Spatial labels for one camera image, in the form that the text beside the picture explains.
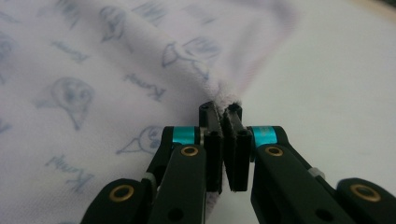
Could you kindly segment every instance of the blue tape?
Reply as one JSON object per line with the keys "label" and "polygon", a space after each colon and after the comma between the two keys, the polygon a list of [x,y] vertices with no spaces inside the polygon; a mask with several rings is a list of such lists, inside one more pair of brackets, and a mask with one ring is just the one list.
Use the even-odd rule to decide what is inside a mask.
{"label": "blue tape", "polygon": [[252,126],[256,148],[265,144],[276,144],[277,138],[272,126]]}
{"label": "blue tape", "polygon": [[192,127],[174,127],[173,142],[181,145],[195,143],[195,128]]}

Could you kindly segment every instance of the white table surface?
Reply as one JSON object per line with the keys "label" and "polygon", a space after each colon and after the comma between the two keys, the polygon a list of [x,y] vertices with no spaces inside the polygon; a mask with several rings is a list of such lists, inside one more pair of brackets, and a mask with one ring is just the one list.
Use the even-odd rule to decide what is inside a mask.
{"label": "white table surface", "polygon": [[[396,10],[291,2],[300,20],[244,92],[243,123],[282,126],[334,188],[359,177],[396,195]],[[206,223],[258,223],[250,190],[226,186]]]}

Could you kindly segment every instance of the pinched fabric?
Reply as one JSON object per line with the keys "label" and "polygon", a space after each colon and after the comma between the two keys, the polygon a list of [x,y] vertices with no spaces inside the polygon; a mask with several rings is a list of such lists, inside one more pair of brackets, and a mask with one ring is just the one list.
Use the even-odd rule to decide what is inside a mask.
{"label": "pinched fabric", "polygon": [[294,22],[281,0],[0,0],[0,223],[79,223],[164,126],[238,102]]}

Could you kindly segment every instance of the screw hole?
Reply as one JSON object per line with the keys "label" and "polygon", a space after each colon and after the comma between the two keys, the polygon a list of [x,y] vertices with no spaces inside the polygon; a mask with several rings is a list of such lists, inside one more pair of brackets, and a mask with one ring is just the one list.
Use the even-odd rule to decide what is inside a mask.
{"label": "screw hole", "polygon": [[279,149],[277,149],[277,148],[274,148],[274,147],[272,147],[272,148],[268,149],[268,151],[270,151],[270,152],[271,152],[271,153],[273,153],[273,154],[277,154],[277,153],[279,153]]}
{"label": "screw hole", "polygon": [[116,192],[114,192],[114,196],[116,196],[117,198],[122,198],[125,195],[127,195],[129,193],[129,189],[124,188],[124,189],[119,189]]}
{"label": "screw hole", "polygon": [[183,211],[178,208],[174,208],[168,212],[168,219],[172,222],[180,221],[183,217]]}
{"label": "screw hole", "polygon": [[332,214],[324,209],[318,209],[315,214],[317,215],[318,218],[322,219],[323,221],[326,222],[331,222],[334,220],[334,217],[332,216]]}
{"label": "screw hole", "polygon": [[356,188],[356,191],[359,192],[361,195],[367,196],[367,197],[374,197],[375,193],[367,188]]}

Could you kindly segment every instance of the black plastic part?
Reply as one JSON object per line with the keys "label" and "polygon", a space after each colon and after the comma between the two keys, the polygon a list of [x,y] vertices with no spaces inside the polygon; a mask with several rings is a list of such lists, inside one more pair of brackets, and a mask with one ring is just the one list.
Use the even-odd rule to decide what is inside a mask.
{"label": "black plastic part", "polygon": [[248,126],[247,129],[251,132],[252,136],[251,136],[251,143],[250,143],[250,162],[254,162],[256,160],[256,142],[255,142],[255,136],[254,136],[254,132],[251,126]]}
{"label": "black plastic part", "polygon": [[223,133],[218,112],[212,102],[199,107],[199,125],[204,130],[204,148],[206,150],[206,190],[221,193]]}
{"label": "black plastic part", "polygon": [[224,112],[224,164],[232,191],[248,190],[252,133],[241,122],[242,107],[230,105]]}
{"label": "black plastic part", "polygon": [[173,130],[174,127],[172,126],[163,128],[161,144],[147,169],[148,173],[154,174],[157,185],[161,185],[161,182],[163,181],[163,174],[165,173],[166,166],[168,165],[172,154],[174,146],[172,142]]}
{"label": "black plastic part", "polygon": [[[110,192],[118,186],[133,187],[133,195],[123,201],[110,200]],[[145,188],[135,180],[119,179],[106,185],[88,207],[81,224],[140,224],[145,223],[147,207]]]}
{"label": "black plastic part", "polygon": [[[271,155],[268,147],[283,154]],[[257,150],[251,202],[260,223],[354,223],[287,147]]]}
{"label": "black plastic part", "polygon": [[[286,135],[285,130],[280,126],[273,126],[274,131],[276,133],[277,143],[282,147],[286,147],[291,154],[301,163],[301,165],[309,170],[312,166],[297,152],[296,149],[290,144],[288,136]],[[319,182],[319,184],[332,196],[334,196],[335,190],[329,183],[326,182],[320,175],[315,177],[315,179]]]}
{"label": "black plastic part", "polygon": [[357,223],[396,223],[396,198],[374,183],[344,179],[338,183],[336,198]]}
{"label": "black plastic part", "polygon": [[395,0],[379,0],[379,1],[389,4],[391,7],[396,7]]}
{"label": "black plastic part", "polygon": [[[182,150],[191,155],[182,154]],[[205,150],[200,146],[175,148],[148,224],[205,223],[205,161]]]}
{"label": "black plastic part", "polygon": [[200,141],[201,141],[201,129],[200,127],[195,126],[194,127],[194,131],[195,131],[195,139],[194,139],[194,144],[195,145],[200,145]]}

